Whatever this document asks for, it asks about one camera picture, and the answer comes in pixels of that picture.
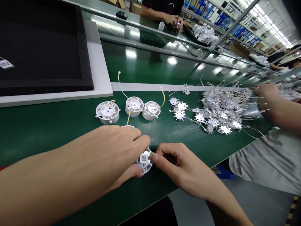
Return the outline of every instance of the worker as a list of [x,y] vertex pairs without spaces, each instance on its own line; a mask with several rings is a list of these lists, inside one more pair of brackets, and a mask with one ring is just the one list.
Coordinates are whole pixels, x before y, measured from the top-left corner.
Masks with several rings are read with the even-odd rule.
[[[290,48],[290,49],[287,49],[287,50],[285,50],[285,51],[275,53],[275,54],[269,56],[268,59],[267,59],[267,61],[269,61],[270,63],[272,63],[272,62],[274,62],[275,60],[277,60],[277,59],[283,57],[284,55],[286,55],[286,54],[288,54],[288,53],[289,53],[289,55],[293,55],[293,54],[299,52],[299,50],[295,50],[295,49],[297,49],[297,48],[300,47],[300,46],[301,46],[301,45],[296,45],[296,46],[294,46],[294,47],[292,47],[292,48]],[[281,71],[282,69],[284,69],[284,67],[279,67],[279,66],[277,66],[277,65],[279,64],[280,61],[281,61],[281,60],[279,60],[279,61],[275,62],[274,64],[272,64],[272,65],[270,66],[270,68],[273,69],[273,70],[277,70],[277,71]]]
[[179,32],[184,23],[183,18],[180,17],[183,3],[184,0],[143,0],[140,16],[153,21],[163,21],[176,27]]
[[258,109],[274,127],[266,136],[230,156],[222,165],[243,179],[263,186],[301,195],[301,101],[289,101],[276,84],[252,88]]
[[[129,178],[142,177],[141,168],[133,162],[149,145],[150,138],[141,136],[139,129],[101,126],[1,170],[1,225],[53,224]],[[174,156],[176,165],[166,155]],[[223,182],[184,144],[160,144],[150,158],[182,190],[207,201],[216,225],[252,225]]]

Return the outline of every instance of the black device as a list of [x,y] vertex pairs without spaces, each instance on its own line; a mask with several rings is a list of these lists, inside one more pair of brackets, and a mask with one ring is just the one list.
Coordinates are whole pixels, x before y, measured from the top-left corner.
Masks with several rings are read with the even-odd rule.
[[126,13],[122,12],[122,11],[118,11],[116,13],[116,16],[121,18],[121,19],[127,19],[128,18],[128,15]]
[[15,66],[0,68],[0,96],[93,90],[79,6],[3,0],[0,27],[0,56]]

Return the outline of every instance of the white plastic housing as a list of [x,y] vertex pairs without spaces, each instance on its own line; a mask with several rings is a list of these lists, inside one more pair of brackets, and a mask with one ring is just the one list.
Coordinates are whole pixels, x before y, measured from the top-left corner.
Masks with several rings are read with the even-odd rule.
[[131,117],[136,117],[143,111],[143,101],[139,97],[129,97],[126,100],[125,112],[129,115],[131,109]]
[[143,174],[147,173],[153,166],[153,162],[150,160],[150,148],[147,148],[141,155],[147,156],[146,162],[140,162],[141,156],[136,160],[136,164],[142,169]]
[[161,113],[161,109],[160,106],[153,101],[149,101],[144,105],[143,108],[143,117],[146,120],[154,120],[155,118],[158,118],[158,115]]
[[111,101],[105,101],[99,104],[96,108],[96,118],[99,118],[103,124],[110,125],[119,119],[119,111],[118,105],[113,103],[112,106]]

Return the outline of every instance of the cardboard box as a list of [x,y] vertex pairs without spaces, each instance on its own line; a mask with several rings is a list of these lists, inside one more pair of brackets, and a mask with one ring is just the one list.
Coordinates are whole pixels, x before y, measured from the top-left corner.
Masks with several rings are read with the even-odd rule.
[[243,58],[249,58],[250,55],[250,52],[237,41],[232,43],[229,50]]
[[101,0],[101,1],[116,6],[118,8],[125,9],[125,4],[123,0]]
[[140,15],[140,12],[141,12],[141,6],[131,1],[131,2],[129,3],[129,11],[130,11],[131,13],[135,13],[135,14],[137,14],[137,15]]

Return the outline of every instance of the white sticker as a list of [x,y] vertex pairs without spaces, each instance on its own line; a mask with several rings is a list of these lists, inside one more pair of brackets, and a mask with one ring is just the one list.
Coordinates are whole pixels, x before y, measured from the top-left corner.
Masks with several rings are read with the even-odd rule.
[[148,161],[148,155],[147,154],[140,155],[140,163],[147,163],[147,161]]
[[8,62],[7,60],[0,60],[0,67],[2,67],[3,69],[9,69],[9,68],[13,68],[15,67],[14,65],[12,65],[10,62]]

